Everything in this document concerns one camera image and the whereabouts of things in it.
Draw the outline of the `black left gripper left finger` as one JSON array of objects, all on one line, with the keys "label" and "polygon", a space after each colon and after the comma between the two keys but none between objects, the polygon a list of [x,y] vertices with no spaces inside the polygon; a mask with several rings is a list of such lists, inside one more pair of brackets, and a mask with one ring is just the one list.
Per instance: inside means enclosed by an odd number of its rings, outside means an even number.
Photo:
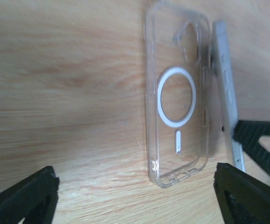
[{"label": "black left gripper left finger", "polygon": [[57,202],[59,178],[46,166],[0,193],[0,224],[50,224]]}]

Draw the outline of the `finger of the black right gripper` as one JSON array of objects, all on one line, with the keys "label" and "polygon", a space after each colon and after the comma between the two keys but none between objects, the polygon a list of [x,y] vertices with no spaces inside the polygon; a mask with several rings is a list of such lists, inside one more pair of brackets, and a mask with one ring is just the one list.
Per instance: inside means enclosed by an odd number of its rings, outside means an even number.
[{"label": "finger of the black right gripper", "polygon": [[262,136],[270,136],[270,121],[239,120],[232,138],[270,176],[270,152],[259,144]]}]

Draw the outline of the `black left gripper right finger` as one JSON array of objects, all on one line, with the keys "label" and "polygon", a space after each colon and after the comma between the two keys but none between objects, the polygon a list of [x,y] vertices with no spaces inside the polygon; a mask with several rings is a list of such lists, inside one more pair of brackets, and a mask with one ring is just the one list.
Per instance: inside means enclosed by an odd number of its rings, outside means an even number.
[{"label": "black left gripper right finger", "polygon": [[226,224],[270,224],[270,186],[228,163],[218,163],[214,189]]}]

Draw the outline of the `white-edged black phone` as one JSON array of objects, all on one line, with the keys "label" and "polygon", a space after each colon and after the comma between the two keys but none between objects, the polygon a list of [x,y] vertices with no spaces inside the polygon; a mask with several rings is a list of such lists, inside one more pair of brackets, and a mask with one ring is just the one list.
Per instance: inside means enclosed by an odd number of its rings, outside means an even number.
[{"label": "white-edged black phone", "polygon": [[223,20],[213,22],[212,26],[212,66],[218,86],[222,110],[222,124],[226,143],[227,157],[230,164],[245,171],[243,150],[240,143],[233,140],[233,133],[238,123],[238,109],[235,97],[232,63],[228,46],[226,23]]}]

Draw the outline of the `clear magsafe phone case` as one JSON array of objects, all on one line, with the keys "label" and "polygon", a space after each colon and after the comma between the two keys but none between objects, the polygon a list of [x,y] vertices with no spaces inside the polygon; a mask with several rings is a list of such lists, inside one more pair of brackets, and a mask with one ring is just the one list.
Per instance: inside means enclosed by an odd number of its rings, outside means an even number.
[{"label": "clear magsafe phone case", "polygon": [[199,12],[162,0],[146,12],[146,147],[150,180],[161,188],[208,161],[210,36]]}]

